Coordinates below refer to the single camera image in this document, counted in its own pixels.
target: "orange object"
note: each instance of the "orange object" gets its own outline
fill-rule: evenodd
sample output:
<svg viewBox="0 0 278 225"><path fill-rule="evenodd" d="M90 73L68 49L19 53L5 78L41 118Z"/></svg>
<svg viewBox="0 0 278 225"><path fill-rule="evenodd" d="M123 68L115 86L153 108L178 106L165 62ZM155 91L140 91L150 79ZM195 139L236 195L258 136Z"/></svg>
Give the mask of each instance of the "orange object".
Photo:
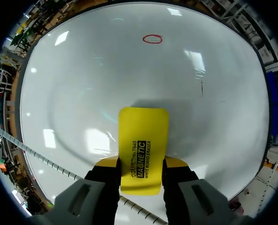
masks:
<svg viewBox="0 0 278 225"><path fill-rule="evenodd" d="M4 163L0 164L0 169L3 173L7 171L6 166L4 165Z"/></svg>

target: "metal shelving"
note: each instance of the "metal shelving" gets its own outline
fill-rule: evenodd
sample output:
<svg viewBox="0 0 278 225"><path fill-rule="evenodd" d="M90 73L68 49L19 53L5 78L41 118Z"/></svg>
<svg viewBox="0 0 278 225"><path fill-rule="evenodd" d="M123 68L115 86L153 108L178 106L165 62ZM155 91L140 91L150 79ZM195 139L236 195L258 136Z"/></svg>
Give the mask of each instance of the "metal shelving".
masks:
<svg viewBox="0 0 278 225"><path fill-rule="evenodd" d="M266 72L274 72L278 76L278 44L272 32L262 23L259 15L247 3L240 0L228 0L230 3L224 5L221 1L201 0L214 16L226 21L227 24L249 39L258 50L265 64ZM213 10L217 7L224 10L222 15Z"/></svg>

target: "yellow magnetic eraser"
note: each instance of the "yellow magnetic eraser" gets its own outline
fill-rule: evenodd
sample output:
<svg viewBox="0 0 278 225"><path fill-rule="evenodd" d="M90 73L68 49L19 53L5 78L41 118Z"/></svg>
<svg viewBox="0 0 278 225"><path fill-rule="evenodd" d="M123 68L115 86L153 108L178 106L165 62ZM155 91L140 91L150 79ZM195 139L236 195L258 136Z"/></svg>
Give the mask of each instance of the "yellow magnetic eraser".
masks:
<svg viewBox="0 0 278 225"><path fill-rule="evenodd" d="M168 126L165 109L126 107L120 111L118 142L123 193L159 193Z"/></svg>

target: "red marker circle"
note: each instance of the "red marker circle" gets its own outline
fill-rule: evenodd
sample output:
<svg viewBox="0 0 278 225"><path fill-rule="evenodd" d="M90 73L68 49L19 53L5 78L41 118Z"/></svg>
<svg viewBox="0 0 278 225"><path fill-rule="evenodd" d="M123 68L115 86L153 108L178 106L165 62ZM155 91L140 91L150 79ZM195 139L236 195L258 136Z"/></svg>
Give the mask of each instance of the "red marker circle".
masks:
<svg viewBox="0 0 278 225"><path fill-rule="evenodd" d="M156 38L159 38L159 40L156 40L156 41L147 40L148 37L156 37ZM157 35L157 34L146 35L142 38L142 40L146 43L149 43L149 44L159 44L163 41L162 37L160 35Z"/></svg>

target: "shelf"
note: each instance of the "shelf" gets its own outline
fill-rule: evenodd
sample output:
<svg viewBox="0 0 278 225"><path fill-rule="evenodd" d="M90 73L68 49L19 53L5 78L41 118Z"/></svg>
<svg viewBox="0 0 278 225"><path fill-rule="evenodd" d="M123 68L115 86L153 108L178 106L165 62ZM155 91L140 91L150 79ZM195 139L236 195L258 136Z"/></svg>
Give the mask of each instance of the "shelf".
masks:
<svg viewBox="0 0 278 225"><path fill-rule="evenodd" d="M214 15L214 16L216 16L216 17L220 17L217 13L215 13L208 5L206 5L203 1L201 1L201 3L207 8L207 9L209 9L210 10L210 12Z"/></svg>
<svg viewBox="0 0 278 225"><path fill-rule="evenodd" d="M7 93L4 92L3 93L3 108L2 108L3 130L8 133L7 112L8 112L8 109L7 109ZM9 160L11 161L12 164L14 164L14 159L13 159L13 156L12 156L12 153L11 153L11 150L12 150L11 144L4 137L2 138L2 140L4 141L5 151L8 154Z"/></svg>
<svg viewBox="0 0 278 225"><path fill-rule="evenodd" d="M267 36L267 34L264 32L262 27L259 25L258 21L254 19L254 17L245 9L241 12L247 19L251 22L251 25L256 30L257 34L261 38L261 40L264 42L266 47L269 47L270 52L274 58L274 60L278 61L278 53L274 46L270 42L270 38Z"/></svg>

